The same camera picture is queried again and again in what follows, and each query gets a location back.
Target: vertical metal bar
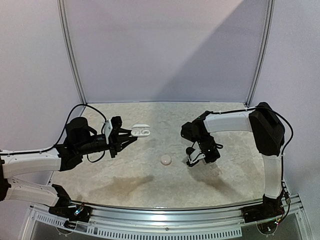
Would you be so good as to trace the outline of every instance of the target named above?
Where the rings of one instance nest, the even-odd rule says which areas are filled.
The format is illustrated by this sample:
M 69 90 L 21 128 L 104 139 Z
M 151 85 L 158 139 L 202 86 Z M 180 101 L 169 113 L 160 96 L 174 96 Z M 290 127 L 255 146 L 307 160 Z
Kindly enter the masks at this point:
M 252 80 L 252 84 L 248 93 L 248 96 L 246 98 L 245 104 L 247 106 L 250 106 L 256 91 L 256 87 L 258 84 L 258 79 L 261 73 L 261 69 L 263 66 L 266 50 L 267 50 L 267 43 L 268 43 L 268 38 L 270 34 L 270 28 L 271 28 L 271 22 L 272 22 L 272 16 L 274 12 L 274 5 L 275 5 L 275 0 L 268 0 L 268 7 L 267 7 L 267 12 L 265 16 L 265 22 L 264 22 L 264 30 L 262 34 L 262 41 L 261 41 L 261 47 L 260 47 L 260 53 L 259 53 L 259 58 L 258 62 L 255 68 L 254 72 L 254 77 Z
M 70 40 L 70 35 L 69 35 L 69 28 L 68 28 L 68 22 L 67 22 L 67 14 L 66 14 L 66 5 L 64 0 L 57 0 L 58 4 L 58 10 L 59 10 L 59 16 L 60 16 L 60 22 L 61 22 L 61 28 L 62 28 L 62 34 L 64 38 L 64 43 L 65 43 L 65 48 L 66 52 L 69 58 L 69 63 L 74 79 L 74 83 L 76 86 L 76 89 L 78 91 L 80 100 L 83 104 L 87 103 L 85 92 L 80 80 L 79 72 L 77 69 L 77 64 L 76 64 L 76 59 L 74 55 L 74 51 L 72 48 L 72 43 Z

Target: robotic arm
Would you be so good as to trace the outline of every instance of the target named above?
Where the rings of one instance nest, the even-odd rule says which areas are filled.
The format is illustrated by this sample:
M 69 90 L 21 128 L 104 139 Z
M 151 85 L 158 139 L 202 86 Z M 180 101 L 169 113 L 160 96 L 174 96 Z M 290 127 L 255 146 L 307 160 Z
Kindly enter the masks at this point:
M 258 151 L 262 154 L 265 173 L 263 203 L 242 209 L 246 223 L 273 218 L 284 213 L 282 196 L 289 198 L 283 188 L 283 159 L 285 127 L 271 109 L 261 102 L 252 109 L 229 111 L 224 113 L 206 111 L 193 122 L 182 126 L 181 136 L 191 142 L 192 147 L 186 149 L 187 165 L 193 167 L 201 159 L 213 163 L 220 158 L 217 144 L 210 135 L 222 131 L 252 132 Z
M 88 126 L 84 117 L 76 117 L 65 126 L 63 144 L 49 149 L 0 152 L 0 201 L 22 200 L 49 206 L 51 214 L 69 218 L 70 221 L 88 222 L 92 209 L 83 204 L 72 204 L 60 185 L 40 185 L 14 176 L 40 171 L 67 171 L 82 162 L 84 155 L 110 151 L 114 158 L 138 137 L 150 135 L 148 125 L 136 124 L 131 130 L 123 129 L 120 116 L 107 120 L 104 133 Z

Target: white disc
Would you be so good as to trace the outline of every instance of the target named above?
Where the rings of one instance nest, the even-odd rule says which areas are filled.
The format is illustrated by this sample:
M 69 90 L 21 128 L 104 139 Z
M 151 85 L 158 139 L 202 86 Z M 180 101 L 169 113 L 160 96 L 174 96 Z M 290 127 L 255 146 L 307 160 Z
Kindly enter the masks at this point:
M 163 155 L 161 157 L 161 163 L 162 163 L 162 165 L 165 165 L 165 166 L 170 165 L 171 164 L 171 157 L 169 155 Z

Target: work surface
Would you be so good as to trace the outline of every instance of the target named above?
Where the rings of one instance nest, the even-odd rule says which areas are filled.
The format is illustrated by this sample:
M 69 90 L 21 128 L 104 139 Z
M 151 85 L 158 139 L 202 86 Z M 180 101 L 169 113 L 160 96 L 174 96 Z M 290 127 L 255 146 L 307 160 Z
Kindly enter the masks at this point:
M 93 104 L 107 119 L 122 117 L 122 127 L 150 125 L 151 135 L 139 138 L 111 158 L 109 152 L 96 163 L 86 157 L 76 168 L 55 172 L 52 183 L 62 185 L 73 200 L 122 207 L 189 208 L 233 204 L 261 198 L 264 194 L 264 165 L 250 132 L 213 134 L 221 158 L 194 167 L 186 165 L 191 142 L 180 136 L 181 126 L 204 111 L 243 109 L 242 103 L 143 102 Z M 86 108 L 83 117 L 100 131 L 103 118 Z M 91 161 L 101 154 L 89 156 Z M 172 163 L 161 164 L 163 155 Z

